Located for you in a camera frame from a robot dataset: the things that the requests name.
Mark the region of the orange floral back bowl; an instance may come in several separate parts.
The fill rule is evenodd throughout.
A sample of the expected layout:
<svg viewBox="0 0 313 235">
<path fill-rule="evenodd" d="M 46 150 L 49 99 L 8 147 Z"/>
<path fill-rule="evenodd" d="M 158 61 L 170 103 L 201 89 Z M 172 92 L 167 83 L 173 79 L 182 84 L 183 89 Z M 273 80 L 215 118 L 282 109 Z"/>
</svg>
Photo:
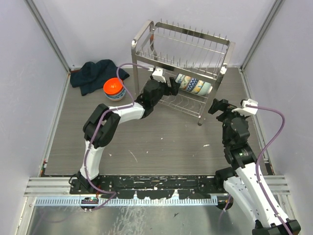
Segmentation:
<svg viewBox="0 0 313 235">
<path fill-rule="evenodd" d="M 185 76 L 181 83 L 181 88 L 186 91 L 191 91 L 193 87 L 193 78 L 190 76 Z"/>
</svg>

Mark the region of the stainless steel dish rack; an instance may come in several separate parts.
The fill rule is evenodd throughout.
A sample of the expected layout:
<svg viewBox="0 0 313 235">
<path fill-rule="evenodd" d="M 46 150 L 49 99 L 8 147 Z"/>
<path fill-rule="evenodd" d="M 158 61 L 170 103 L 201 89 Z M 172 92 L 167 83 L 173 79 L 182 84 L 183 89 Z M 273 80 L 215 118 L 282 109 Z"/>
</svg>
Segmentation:
<svg viewBox="0 0 313 235">
<path fill-rule="evenodd" d="M 162 68 L 166 78 L 184 74 L 212 85 L 206 96 L 180 88 L 175 97 L 160 102 L 198 118 L 202 125 L 222 83 L 235 43 L 221 35 L 187 28 L 178 23 L 147 20 L 131 42 L 135 94 L 139 94 L 138 64 Z"/>
</svg>

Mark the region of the blue white floral bowl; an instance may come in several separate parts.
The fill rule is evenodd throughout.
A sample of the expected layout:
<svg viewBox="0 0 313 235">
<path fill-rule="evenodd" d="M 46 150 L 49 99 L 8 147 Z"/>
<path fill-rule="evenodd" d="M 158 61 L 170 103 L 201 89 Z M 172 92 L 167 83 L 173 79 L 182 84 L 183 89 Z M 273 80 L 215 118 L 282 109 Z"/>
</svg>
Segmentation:
<svg viewBox="0 0 313 235">
<path fill-rule="evenodd" d="M 126 90 L 123 88 L 119 93 L 117 94 L 107 94 L 105 93 L 106 97 L 110 96 L 110 97 L 120 97 L 120 96 L 124 96 L 126 93 Z"/>
</svg>

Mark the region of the plain orange bowl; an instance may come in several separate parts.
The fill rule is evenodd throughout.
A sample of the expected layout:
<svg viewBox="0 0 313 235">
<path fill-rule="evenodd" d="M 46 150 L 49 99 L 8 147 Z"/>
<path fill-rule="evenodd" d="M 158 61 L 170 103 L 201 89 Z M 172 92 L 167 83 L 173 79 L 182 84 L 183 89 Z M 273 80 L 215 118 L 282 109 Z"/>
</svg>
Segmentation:
<svg viewBox="0 0 313 235">
<path fill-rule="evenodd" d="M 124 89 L 119 78 L 111 78 L 103 85 L 103 90 L 107 95 L 117 95 Z"/>
</svg>

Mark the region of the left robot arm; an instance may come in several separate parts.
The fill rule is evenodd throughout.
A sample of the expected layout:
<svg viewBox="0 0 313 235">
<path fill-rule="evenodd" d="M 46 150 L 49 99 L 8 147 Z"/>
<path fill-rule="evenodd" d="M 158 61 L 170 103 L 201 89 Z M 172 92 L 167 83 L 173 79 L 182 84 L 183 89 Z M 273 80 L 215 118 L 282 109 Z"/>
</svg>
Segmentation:
<svg viewBox="0 0 313 235">
<path fill-rule="evenodd" d="M 146 118 L 163 96 L 176 96 L 179 88 L 180 83 L 173 77 L 170 77 L 170 85 L 149 79 L 132 103 L 115 107 L 100 104 L 96 107 L 83 127 L 86 148 L 82 166 L 76 175 L 85 193 L 113 193 L 98 187 L 99 165 L 103 151 L 112 141 L 119 124 Z"/>
</svg>

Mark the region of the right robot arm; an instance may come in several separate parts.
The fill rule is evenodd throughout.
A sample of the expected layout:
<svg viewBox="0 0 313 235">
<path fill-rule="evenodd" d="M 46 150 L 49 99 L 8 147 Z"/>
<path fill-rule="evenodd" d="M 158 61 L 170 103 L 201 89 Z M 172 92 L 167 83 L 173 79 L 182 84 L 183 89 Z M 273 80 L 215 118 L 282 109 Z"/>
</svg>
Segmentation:
<svg viewBox="0 0 313 235">
<path fill-rule="evenodd" d="M 247 218 L 251 219 L 254 235 L 297 235 L 299 222 L 290 219 L 280 207 L 267 185 L 256 156 L 248 144 L 250 132 L 247 118 L 260 110 L 257 101 L 242 100 L 241 107 L 227 100 L 214 99 L 208 111 L 221 111 L 217 120 L 222 123 L 224 156 L 230 167 L 216 171 L 214 186 L 227 192 Z"/>
</svg>

